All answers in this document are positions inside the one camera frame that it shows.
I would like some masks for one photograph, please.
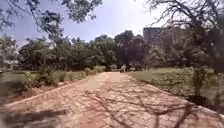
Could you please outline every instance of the paved walkway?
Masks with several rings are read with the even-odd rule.
[[[1,128],[224,128],[220,115],[121,73],[101,73],[1,113]]]

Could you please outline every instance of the sky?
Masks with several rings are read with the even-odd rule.
[[[77,24],[65,18],[62,23],[63,34],[69,37],[80,37],[86,41],[93,40],[102,34],[114,37],[125,30],[132,30],[135,35],[142,35],[143,28],[149,26],[160,14],[159,11],[150,14],[144,3],[145,0],[103,0],[103,5],[97,7],[94,11],[96,15],[94,20]],[[56,3],[44,3],[42,6],[66,14],[65,8],[58,6]],[[25,44],[26,38],[46,35],[37,31],[34,20],[29,16],[16,19],[15,26],[5,29],[0,32],[0,35],[3,35],[3,33],[12,36],[19,42],[19,45]]]

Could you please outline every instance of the building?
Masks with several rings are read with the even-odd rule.
[[[161,28],[161,27],[146,27],[143,29],[143,38],[146,42],[152,44],[161,44],[165,37],[171,37],[172,41],[179,39],[185,34],[184,29],[180,27]]]

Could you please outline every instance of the lawn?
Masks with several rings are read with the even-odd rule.
[[[194,95],[192,86],[193,69],[160,68],[148,71],[130,72],[139,81],[151,84],[178,97],[188,99]],[[201,95],[207,99],[209,107],[216,111],[224,109],[224,76],[208,75],[201,88]]]
[[[63,71],[55,72],[56,82],[59,82],[60,76],[63,73]],[[82,78],[82,73],[83,71],[66,72],[65,81],[79,80]],[[5,72],[3,77],[0,77],[0,98],[21,93],[22,84],[24,84],[26,80],[27,78],[23,71]]]

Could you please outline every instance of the shrub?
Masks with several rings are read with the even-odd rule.
[[[69,74],[69,79],[70,79],[70,81],[73,81],[74,80],[74,76],[73,76],[72,73]]]
[[[105,66],[95,66],[95,67],[94,67],[94,71],[95,71],[96,73],[101,73],[101,72],[106,71],[106,67],[105,67]]]
[[[87,76],[91,74],[91,69],[90,68],[84,68],[84,71],[85,71]]]
[[[36,81],[37,81],[37,86],[54,85],[55,76],[54,76],[53,70],[49,67],[40,69],[36,75]]]
[[[66,72],[63,72],[59,75],[59,82],[64,82],[66,78]]]
[[[110,70],[111,70],[111,71],[116,71],[116,69],[117,69],[117,66],[116,66],[116,65],[111,65],[111,66],[110,66]]]

